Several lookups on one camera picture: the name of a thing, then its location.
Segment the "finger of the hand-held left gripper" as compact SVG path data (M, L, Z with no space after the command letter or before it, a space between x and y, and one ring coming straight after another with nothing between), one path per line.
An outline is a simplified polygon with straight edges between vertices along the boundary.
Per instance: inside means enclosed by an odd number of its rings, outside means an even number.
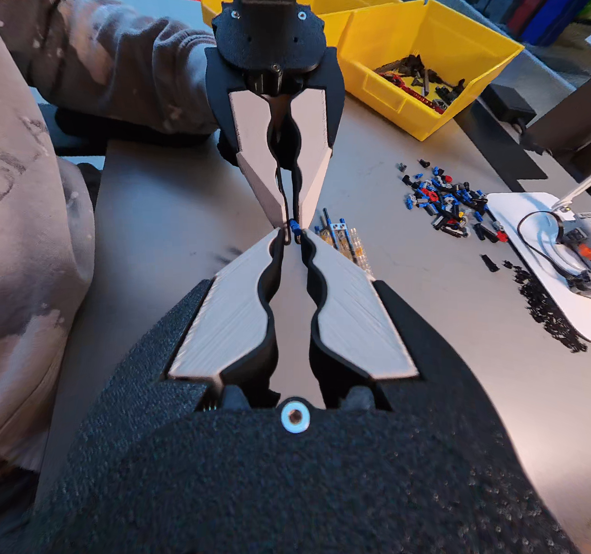
M299 133L299 151L292 168L294 219L311 224L323 187L332 148L328 143L326 92L306 89L291 102L291 118Z
M287 210L277 181L279 164L269 143L270 104L248 90L230 92L229 102L238 143L238 166L270 224L283 227Z

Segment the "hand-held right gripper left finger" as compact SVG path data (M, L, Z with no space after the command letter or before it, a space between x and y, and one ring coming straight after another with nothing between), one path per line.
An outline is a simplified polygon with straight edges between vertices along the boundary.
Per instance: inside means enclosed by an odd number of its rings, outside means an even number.
M168 370L216 390L269 380L277 357L270 299L281 279L284 229L276 228L218 271Z

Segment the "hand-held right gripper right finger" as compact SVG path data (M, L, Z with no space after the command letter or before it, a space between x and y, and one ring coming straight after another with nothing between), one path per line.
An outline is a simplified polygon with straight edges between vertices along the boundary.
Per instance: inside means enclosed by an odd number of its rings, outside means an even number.
M307 292L316 305L310 365L340 366L365 381L417 378L418 369L375 288L376 280L311 230L301 231Z

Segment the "clear toy brick engine model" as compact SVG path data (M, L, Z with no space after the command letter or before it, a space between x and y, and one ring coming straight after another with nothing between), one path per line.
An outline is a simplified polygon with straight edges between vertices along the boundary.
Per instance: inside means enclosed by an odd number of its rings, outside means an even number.
M316 214L319 220L319 224L314 226L316 235L373 277L373 270L356 228L350 227L344 218L333 220L326 208L317 210Z

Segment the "person's left forearm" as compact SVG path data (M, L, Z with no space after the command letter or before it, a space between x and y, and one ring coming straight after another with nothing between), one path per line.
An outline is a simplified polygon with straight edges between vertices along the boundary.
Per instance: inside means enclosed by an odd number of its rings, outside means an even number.
M117 0L1 0L1 106L24 110L28 87L57 107L208 136L208 28L141 15Z

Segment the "grey desk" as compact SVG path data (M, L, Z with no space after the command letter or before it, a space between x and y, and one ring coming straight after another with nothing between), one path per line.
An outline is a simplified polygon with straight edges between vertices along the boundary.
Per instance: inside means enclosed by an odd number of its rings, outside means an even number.
M325 409L170 379L213 279L114 369L21 553L578 553L469 366L382 280L417 378L331 367Z

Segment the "yellow bin with black parts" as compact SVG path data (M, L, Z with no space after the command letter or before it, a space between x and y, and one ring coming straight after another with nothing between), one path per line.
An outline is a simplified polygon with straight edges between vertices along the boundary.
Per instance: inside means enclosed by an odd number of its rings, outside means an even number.
M424 141L468 107L522 53L524 46L503 33L435 0L389 3L352 11L337 45L348 93L395 125ZM442 113L376 70L419 55L452 89L464 89Z

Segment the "red toy part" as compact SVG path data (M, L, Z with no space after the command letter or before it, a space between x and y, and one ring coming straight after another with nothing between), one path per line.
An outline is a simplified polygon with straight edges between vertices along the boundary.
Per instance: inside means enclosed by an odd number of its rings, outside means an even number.
M405 77L396 73L395 71L392 71L392 70L376 71L375 73L378 76L384 78L389 83L391 83L391 84L395 85L396 87L398 87L399 89L401 89L403 92L405 92L409 96L418 100L426 107L429 107L430 109L436 111L438 114L443 114L443 112L445 110L447 110L447 108L448 108L448 105L444 101L442 101L440 99L433 99L433 100L428 99L425 95L418 92L418 90L416 90L415 86L422 86L423 85L423 82L421 82L420 80L414 79L412 81L412 84L409 85L404 81Z

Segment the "heap of black toy parts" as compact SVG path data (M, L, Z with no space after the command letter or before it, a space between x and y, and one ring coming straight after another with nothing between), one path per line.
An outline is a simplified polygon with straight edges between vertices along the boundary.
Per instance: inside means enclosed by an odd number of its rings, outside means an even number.
M457 83L450 83L442 78L435 70L428 68L419 54L408 55L402 59L384 64L374 70L388 71L392 70L404 76L404 81L411 85L414 79L423 82L422 86L415 86L418 92L425 95L428 99L440 99L448 107L464 92L465 79L460 79Z

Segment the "pile of mixed toy parts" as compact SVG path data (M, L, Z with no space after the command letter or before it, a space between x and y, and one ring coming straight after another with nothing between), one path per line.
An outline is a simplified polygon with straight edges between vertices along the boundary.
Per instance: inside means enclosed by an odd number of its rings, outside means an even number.
M403 174L401 180L409 188L407 209L424 210L434 230L458 240L474 234L481 241L509 241L505 228L492 215L488 195L468 181L454 180L438 166L430 174Z

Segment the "pile of small black pins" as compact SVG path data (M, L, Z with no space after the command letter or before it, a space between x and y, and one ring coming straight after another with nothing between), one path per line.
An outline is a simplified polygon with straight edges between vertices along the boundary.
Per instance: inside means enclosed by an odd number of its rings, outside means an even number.
M558 306L550 298L535 275L527 269L503 261L503 266L513 272L519 291L527 303L527 310L535 322L541 324L552 338L564 345L571 353L587 352L588 344L568 323Z

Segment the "white tray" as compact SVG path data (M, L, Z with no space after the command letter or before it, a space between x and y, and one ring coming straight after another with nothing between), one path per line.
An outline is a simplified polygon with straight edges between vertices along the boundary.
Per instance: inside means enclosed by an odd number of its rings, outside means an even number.
M572 220L579 187L559 199L549 193L492 193L493 217L574 330L590 341L590 298L570 291L569 277L588 270L567 247L557 244L558 219Z

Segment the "black power adapter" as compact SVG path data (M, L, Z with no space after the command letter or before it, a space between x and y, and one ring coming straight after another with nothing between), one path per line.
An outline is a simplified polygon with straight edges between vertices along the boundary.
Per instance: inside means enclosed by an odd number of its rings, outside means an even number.
M527 126L536 112L514 88L492 83L484 89L481 99L501 122Z

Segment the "person in grey hoodie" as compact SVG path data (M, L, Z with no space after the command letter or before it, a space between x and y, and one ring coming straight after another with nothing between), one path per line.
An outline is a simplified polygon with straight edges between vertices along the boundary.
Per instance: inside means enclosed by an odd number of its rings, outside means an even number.
M86 184L55 155L2 41L1 461L41 470L64 349L93 269Z

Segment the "grey battery box orange switch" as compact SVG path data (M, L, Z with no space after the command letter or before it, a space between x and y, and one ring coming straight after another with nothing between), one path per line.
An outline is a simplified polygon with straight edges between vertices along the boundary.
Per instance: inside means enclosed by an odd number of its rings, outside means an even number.
M590 213L577 213L574 219L558 219L556 243L567 247L590 270Z

